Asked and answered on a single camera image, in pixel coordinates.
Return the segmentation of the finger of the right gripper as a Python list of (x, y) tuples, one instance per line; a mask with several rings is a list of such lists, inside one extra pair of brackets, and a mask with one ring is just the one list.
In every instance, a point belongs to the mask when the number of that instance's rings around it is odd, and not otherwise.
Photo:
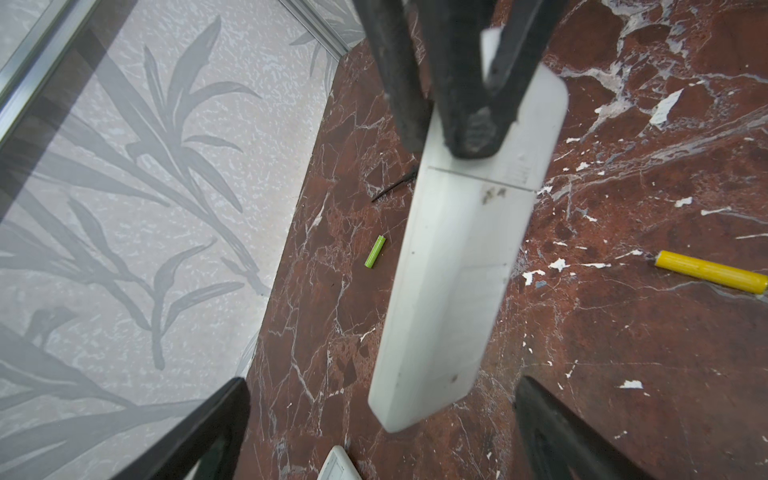
[(459, 159), (495, 155), (564, 11), (562, 1), (515, 1), (485, 70), (481, 33), (495, 1), (419, 1), (423, 40), (445, 144)]
[(432, 104), (424, 95), (403, 3), (354, 0), (403, 146), (421, 153)]

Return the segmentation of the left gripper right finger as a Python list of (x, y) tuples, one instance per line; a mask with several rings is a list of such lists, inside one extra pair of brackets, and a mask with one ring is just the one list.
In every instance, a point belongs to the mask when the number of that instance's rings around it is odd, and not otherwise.
[(536, 479), (651, 477), (530, 376), (517, 384), (515, 412)]

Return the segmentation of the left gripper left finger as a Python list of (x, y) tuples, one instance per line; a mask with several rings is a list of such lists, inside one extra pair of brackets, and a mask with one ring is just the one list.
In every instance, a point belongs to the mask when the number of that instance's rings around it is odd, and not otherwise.
[(234, 377), (155, 445), (129, 464), (117, 479), (232, 479), (250, 414), (250, 390)]

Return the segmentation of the pink handled screwdriver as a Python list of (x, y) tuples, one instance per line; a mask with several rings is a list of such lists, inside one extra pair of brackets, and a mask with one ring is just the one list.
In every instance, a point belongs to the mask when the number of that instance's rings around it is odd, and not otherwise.
[(376, 202), (376, 201), (377, 201), (377, 200), (379, 200), (381, 197), (383, 197), (384, 195), (386, 195), (387, 193), (389, 193), (389, 192), (390, 192), (390, 191), (392, 191), (393, 189), (397, 188), (398, 186), (400, 186), (400, 185), (402, 185), (402, 184), (404, 184), (404, 183), (407, 183), (407, 182), (410, 182), (410, 181), (413, 181), (413, 180), (415, 180), (415, 179), (416, 179), (416, 177), (417, 177), (417, 175), (418, 175), (418, 168), (414, 168), (414, 169), (412, 169), (412, 170), (411, 170), (411, 171), (409, 171), (407, 174), (405, 174), (403, 177), (401, 177), (400, 179), (398, 179), (397, 181), (395, 181), (393, 184), (391, 184), (391, 185), (389, 185), (389, 186), (385, 187), (385, 188), (384, 188), (383, 190), (381, 190), (381, 191), (380, 191), (378, 194), (376, 194), (376, 195), (375, 195), (375, 196), (372, 198), (371, 202)]

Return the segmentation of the red white remote control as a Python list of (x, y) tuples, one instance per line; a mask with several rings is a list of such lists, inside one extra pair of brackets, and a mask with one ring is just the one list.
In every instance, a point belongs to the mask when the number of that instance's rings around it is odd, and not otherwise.
[(368, 403), (405, 430), (472, 389), (568, 109), (538, 66), (500, 150), (459, 160), (433, 116)]

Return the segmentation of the white air conditioner remote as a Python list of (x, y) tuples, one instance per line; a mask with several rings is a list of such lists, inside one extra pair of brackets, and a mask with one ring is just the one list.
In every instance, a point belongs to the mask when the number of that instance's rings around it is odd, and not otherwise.
[(317, 479), (361, 480), (361, 476), (344, 448), (340, 445), (335, 445), (328, 453)]

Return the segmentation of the green battery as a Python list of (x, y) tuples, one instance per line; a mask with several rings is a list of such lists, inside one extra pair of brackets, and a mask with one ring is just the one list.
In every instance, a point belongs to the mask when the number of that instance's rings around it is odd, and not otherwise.
[(380, 255), (380, 253), (381, 253), (385, 243), (386, 243), (386, 238), (383, 235), (379, 235), (376, 238), (376, 240), (375, 240), (375, 242), (374, 242), (374, 244), (373, 244), (373, 246), (372, 246), (372, 248), (371, 248), (371, 250), (370, 250), (370, 252), (369, 252), (369, 254), (368, 254), (367, 258), (366, 258), (366, 260), (365, 260), (364, 265), (365, 265), (366, 268), (372, 269), (374, 267), (374, 265), (375, 265), (379, 255)]

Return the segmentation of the yellow battery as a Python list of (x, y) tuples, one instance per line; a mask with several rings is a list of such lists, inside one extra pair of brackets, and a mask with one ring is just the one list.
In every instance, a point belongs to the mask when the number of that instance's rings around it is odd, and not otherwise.
[(747, 293), (762, 295), (767, 291), (767, 276), (698, 258), (660, 251), (654, 258), (658, 268), (684, 274)]

